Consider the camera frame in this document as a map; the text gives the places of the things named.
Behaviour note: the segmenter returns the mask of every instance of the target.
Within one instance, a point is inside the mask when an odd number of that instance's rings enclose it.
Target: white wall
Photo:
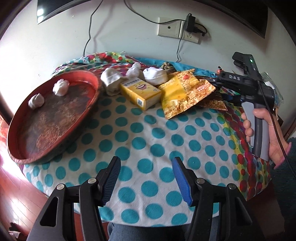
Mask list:
[[[215,71],[239,72],[231,59],[235,51],[253,54],[259,70],[266,71],[284,96],[279,110],[287,125],[295,116],[296,47],[287,31],[269,12],[266,38],[209,6],[192,0],[136,1],[133,8],[157,21],[158,17],[185,19],[192,13],[209,30],[201,43],[181,44],[182,63]],[[93,0],[37,25],[37,0],[14,19],[0,41],[0,92],[13,113],[22,100],[49,79],[63,62],[80,57],[88,39],[89,17],[99,1]],[[157,25],[130,12],[122,0],[105,0],[93,16],[92,40],[87,54],[126,51],[133,56],[176,61],[177,39],[156,35]]]

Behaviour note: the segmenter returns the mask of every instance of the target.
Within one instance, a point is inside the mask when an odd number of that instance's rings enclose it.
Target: human hand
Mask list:
[[[264,119],[266,120],[266,122],[268,123],[268,132],[269,132],[269,157],[270,159],[274,162],[274,164],[280,165],[281,164],[281,160],[283,158],[283,153],[281,151],[281,148],[279,146],[279,142],[278,139],[276,138],[276,134],[275,134],[275,130],[274,130],[274,126],[272,124],[272,120],[270,117],[270,114],[268,112],[267,109],[265,108],[261,108],[261,109],[254,109],[253,110],[254,115],[259,118],[259,119]],[[280,137],[280,141],[284,147],[284,149],[286,150],[288,148],[288,143],[285,141],[284,137],[283,137],[283,133],[281,131],[281,128],[279,126],[279,123],[276,119],[275,116],[273,116],[274,118],[274,122],[276,124],[276,129],[278,131],[279,137]],[[251,127],[251,122],[249,120],[247,120],[247,116],[245,113],[242,114],[242,119],[244,120],[244,128],[245,130],[245,134],[247,136],[247,142],[250,142],[250,136],[253,135],[254,131]]]

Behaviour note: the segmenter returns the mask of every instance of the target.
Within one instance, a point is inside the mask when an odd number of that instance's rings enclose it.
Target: silver bolt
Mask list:
[[[205,180],[203,178],[198,178],[198,179],[196,179],[196,182],[198,184],[204,184],[205,183]]]
[[[231,190],[236,189],[236,185],[233,184],[233,183],[228,184],[228,187],[229,187]]]
[[[92,177],[92,178],[88,179],[87,182],[88,182],[89,184],[93,184],[93,183],[96,182],[96,179]]]
[[[57,185],[57,190],[62,190],[65,187],[64,184],[59,184]]]

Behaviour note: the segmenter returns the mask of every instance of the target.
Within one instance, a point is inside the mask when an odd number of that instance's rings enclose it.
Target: qr code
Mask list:
[[[139,106],[143,107],[143,101],[140,100],[139,98],[137,99],[137,103],[138,103]]]

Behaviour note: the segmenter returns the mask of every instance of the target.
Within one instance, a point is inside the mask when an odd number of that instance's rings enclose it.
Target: blue gripper pad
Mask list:
[[[106,179],[103,184],[102,202],[104,205],[110,200],[121,169],[121,160],[114,156],[105,171]]]
[[[180,189],[180,192],[182,194],[183,200],[191,206],[193,203],[193,199],[191,196],[191,187],[189,184],[188,178],[189,175],[187,173],[187,169],[183,165],[183,162],[179,157],[176,157],[172,161],[172,166],[173,166],[173,172],[176,178],[176,181],[178,183],[178,187]]]

